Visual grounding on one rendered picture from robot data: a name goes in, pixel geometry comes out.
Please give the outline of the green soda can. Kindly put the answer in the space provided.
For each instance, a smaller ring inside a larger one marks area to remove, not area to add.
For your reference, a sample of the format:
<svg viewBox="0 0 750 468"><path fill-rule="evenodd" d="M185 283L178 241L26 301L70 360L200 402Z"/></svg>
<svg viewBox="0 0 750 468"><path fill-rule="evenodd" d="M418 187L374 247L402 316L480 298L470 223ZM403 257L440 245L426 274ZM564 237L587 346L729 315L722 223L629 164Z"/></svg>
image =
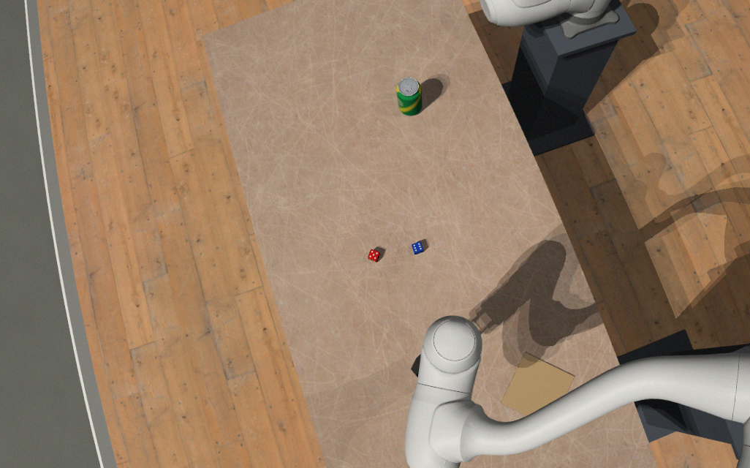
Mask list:
<svg viewBox="0 0 750 468"><path fill-rule="evenodd" d="M422 109L422 91L414 78L404 78L397 86L398 106L402 114L415 116Z"/></svg>

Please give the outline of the tan square mat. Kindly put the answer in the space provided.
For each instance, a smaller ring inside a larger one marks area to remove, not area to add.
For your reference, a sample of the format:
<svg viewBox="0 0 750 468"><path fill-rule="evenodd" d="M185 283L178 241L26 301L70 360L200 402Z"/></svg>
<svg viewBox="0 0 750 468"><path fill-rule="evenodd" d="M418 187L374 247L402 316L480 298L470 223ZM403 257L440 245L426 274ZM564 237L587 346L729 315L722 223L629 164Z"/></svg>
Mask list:
<svg viewBox="0 0 750 468"><path fill-rule="evenodd" d="M501 403L524 415L568 393L574 376L524 353Z"/></svg>

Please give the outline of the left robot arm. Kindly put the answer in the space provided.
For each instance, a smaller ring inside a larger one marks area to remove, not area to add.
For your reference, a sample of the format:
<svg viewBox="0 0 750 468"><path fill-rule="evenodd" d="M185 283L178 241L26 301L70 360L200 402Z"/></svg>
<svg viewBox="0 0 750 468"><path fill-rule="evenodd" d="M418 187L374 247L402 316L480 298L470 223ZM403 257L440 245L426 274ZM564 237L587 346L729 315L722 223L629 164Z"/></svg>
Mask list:
<svg viewBox="0 0 750 468"><path fill-rule="evenodd" d="M442 317L428 328L420 348L417 384L406 422L406 461L410 468L459 468L460 462L478 455L523 453L626 404L664 399L742 422L743 445L736 468L750 468L747 349L748 353L740 354L627 361L527 417L501 422L487 417L482 406L471 400L481 361L480 331L464 317Z"/></svg>

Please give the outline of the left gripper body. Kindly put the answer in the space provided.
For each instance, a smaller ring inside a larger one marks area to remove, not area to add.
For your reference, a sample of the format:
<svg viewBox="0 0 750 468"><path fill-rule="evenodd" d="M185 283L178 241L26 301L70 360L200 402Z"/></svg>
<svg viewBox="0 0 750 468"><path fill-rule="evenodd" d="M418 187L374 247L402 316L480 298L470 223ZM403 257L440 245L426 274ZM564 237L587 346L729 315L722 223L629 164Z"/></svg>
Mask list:
<svg viewBox="0 0 750 468"><path fill-rule="evenodd" d="M412 370L412 371L413 371L413 372L415 373L415 375L416 375L417 377L418 377L419 367L420 367L420 356L418 356L418 357L416 358L416 360L415 360L415 363L414 363L414 364L413 364L413 366L411 367L411 370Z"/></svg>

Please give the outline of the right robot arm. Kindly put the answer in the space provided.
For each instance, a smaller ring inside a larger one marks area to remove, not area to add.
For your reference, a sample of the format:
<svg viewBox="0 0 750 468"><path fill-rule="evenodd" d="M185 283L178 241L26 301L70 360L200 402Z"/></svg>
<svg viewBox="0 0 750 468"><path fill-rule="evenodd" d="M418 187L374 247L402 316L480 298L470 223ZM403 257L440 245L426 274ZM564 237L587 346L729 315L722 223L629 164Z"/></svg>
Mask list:
<svg viewBox="0 0 750 468"><path fill-rule="evenodd" d="M556 17L564 38L572 40L580 33L618 22L610 1L480 0L480 3L489 22L505 28L519 28Z"/></svg>

